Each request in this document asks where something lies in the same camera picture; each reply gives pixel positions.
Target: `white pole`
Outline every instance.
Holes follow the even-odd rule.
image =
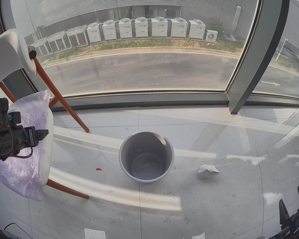
[[[283,48],[285,42],[286,42],[286,39],[284,40],[284,42],[283,42],[283,44],[282,44],[282,47],[281,47],[281,49],[280,49],[280,52],[278,53],[278,56],[276,57],[276,60],[279,58],[279,55],[280,55],[280,53],[281,53],[281,51],[282,51],[282,48]]]

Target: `white air conditioner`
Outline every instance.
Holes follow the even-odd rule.
[[[186,38],[188,23],[181,17],[171,19],[171,37],[183,37]]]
[[[152,18],[152,37],[164,36],[167,37],[168,21],[164,17]]]
[[[55,33],[48,37],[48,43],[51,47],[52,52],[65,50],[71,47],[68,41],[65,31]]]
[[[132,38],[132,20],[123,18],[118,23],[120,38]]]
[[[87,29],[86,25],[83,25],[83,26],[71,28],[66,32],[71,47],[88,45],[88,40],[86,37],[87,34],[86,29]]]
[[[104,22],[103,32],[104,32],[105,41],[116,39],[115,21],[108,20]]]
[[[216,39],[217,39],[217,35],[218,35],[217,31],[208,30],[206,40],[211,41],[211,42],[215,42]]]
[[[136,37],[148,37],[147,19],[145,17],[137,17],[135,20]]]
[[[205,24],[198,19],[190,20],[190,38],[203,39],[205,33]]]
[[[87,34],[90,43],[100,42],[101,41],[100,24],[96,22],[89,24],[87,28]]]
[[[34,42],[32,46],[35,48],[37,57],[47,55],[50,52],[50,46],[46,37]]]

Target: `white arrow on road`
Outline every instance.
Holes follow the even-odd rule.
[[[275,85],[275,86],[279,86],[279,85],[281,85],[281,84],[278,84],[278,83],[276,83],[276,82],[268,82],[268,81],[261,81],[262,83],[267,83],[267,84],[272,84],[272,85]]]

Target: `trash can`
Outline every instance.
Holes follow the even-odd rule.
[[[124,140],[118,157],[126,175],[138,182],[152,183],[171,170],[174,150],[163,135],[135,132]]]

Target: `window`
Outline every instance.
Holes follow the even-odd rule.
[[[299,97],[299,1],[290,1],[278,47],[253,93]]]
[[[33,0],[11,0],[2,9],[7,11],[6,27],[16,26],[27,44],[38,48],[38,60],[64,96],[148,90],[224,92],[257,0],[149,3],[118,6],[108,0],[93,4],[81,0],[75,6],[69,1],[44,6]],[[161,24],[153,20],[158,16],[165,18]],[[147,18],[141,24],[146,29],[138,29],[138,17]],[[182,24],[177,17],[184,19]],[[122,18],[132,19],[125,37],[120,34]],[[109,37],[103,30],[107,20],[115,21]],[[99,24],[97,40],[87,30],[94,22]]]

